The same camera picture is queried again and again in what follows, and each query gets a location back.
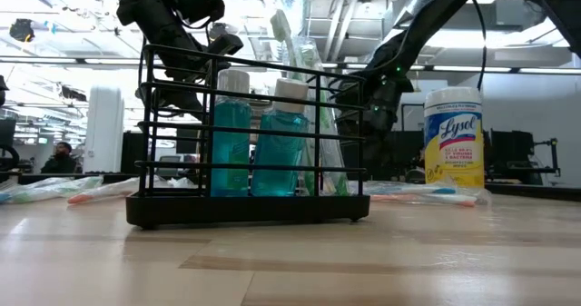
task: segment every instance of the table surface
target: table surface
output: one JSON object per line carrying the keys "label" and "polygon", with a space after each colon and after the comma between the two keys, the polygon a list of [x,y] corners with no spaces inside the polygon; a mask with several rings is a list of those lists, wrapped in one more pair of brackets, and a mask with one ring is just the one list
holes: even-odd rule
{"label": "table surface", "polygon": [[0,305],[580,305],[581,203],[143,232],[123,200],[0,206]]}

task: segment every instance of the black robotic arm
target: black robotic arm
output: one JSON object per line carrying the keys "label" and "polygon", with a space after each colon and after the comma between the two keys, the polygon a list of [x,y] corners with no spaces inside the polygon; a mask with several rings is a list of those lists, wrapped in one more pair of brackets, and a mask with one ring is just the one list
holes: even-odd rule
{"label": "black robotic arm", "polygon": [[[117,16],[122,25],[135,22],[151,44],[160,44],[181,49],[212,54],[235,54],[242,47],[236,35],[221,35],[208,46],[197,42],[184,26],[207,19],[206,24],[224,16],[222,0],[119,0]],[[171,68],[198,70],[207,66],[206,60],[193,56],[158,54],[163,64]],[[175,81],[198,79],[181,71],[167,70],[166,75]],[[201,110],[202,105],[195,94],[163,92],[161,106],[174,105],[182,109]]]}
{"label": "black robotic arm", "polygon": [[[529,0],[540,5],[557,30],[565,37],[571,50],[581,56],[581,22],[576,10],[581,0]],[[381,141],[397,121],[399,100],[403,93],[413,92],[407,71],[416,62],[419,52],[467,0],[432,0],[413,18],[409,27],[394,36],[373,55],[362,71],[353,73],[367,79],[363,87],[363,101],[368,101],[364,115],[364,134],[370,143]],[[341,83],[342,92],[336,97],[340,104],[356,101],[352,83]],[[338,120],[342,134],[354,132],[356,116],[343,116]]]}

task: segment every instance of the blue mouthwash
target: blue mouthwash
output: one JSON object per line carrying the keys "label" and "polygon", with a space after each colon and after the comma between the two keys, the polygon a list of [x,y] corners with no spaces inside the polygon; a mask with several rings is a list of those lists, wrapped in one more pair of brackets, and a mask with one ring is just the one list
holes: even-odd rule
{"label": "blue mouthwash", "polygon": [[[291,79],[279,79],[275,95],[306,99],[309,86]],[[274,102],[272,109],[261,118],[262,130],[277,130],[291,133],[306,133],[309,120],[302,114],[304,106]],[[305,139],[300,137],[261,134],[256,145],[254,164],[289,165],[300,164]],[[299,173],[294,170],[254,170],[251,193],[254,196],[293,196]]]}
{"label": "blue mouthwash", "polygon": [[[250,91],[250,77],[237,70],[218,73],[218,89],[237,93]],[[252,109],[240,98],[216,96],[214,126],[251,128]],[[248,133],[214,132],[212,162],[214,164],[248,164],[250,135]],[[211,197],[248,196],[248,169],[212,169]]]}

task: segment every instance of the yellow label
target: yellow label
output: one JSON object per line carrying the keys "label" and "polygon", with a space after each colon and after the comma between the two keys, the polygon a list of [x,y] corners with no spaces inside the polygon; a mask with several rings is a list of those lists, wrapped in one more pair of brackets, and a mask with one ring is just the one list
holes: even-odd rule
{"label": "yellow label", "polygon": [[480,105],[453,104],[453,108],[448,106],[442,110],[438,106],[426,111],[426,183],[453,180],[461,187],[483,188]]}

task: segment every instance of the plastic bottle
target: plastic bottle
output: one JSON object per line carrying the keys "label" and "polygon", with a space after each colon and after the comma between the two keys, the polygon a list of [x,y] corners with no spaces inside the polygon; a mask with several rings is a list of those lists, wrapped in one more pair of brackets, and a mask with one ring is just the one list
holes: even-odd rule
{"label": "plastic bottle", "polygon": [[431,92],[424,105],[426,183],[453,180],[484,187],[484,139],[480,92],[448,87]]}
{"label": "plastic bottle", "polygon": [[[238,70],[218,73],[218,90],[248,93],[250,77]],[[252,109],[248,101],[240,98],[216,96],[214,126],[251,128]],[[250,135],[248,133],[214,132],[212,162],[248,164]],[[212,169],[212,197],[248,196],[247,169]]]}
{"label": "plastic bottle", "polygon": [[[306,99],[309,86],[292,79],[279,79],[275,95]],[[274,102],[272,109],[261,118],[262,130],[279,130],[305,133],[309,120],[303,115],[305,105]],[[300,163],[305,139],[279,135],[261,134],[256,145],[254,164],[290,165]],[[298,172],[293,170],[254,170],[251,193],[254,196],[293,196],[297,186]]]}

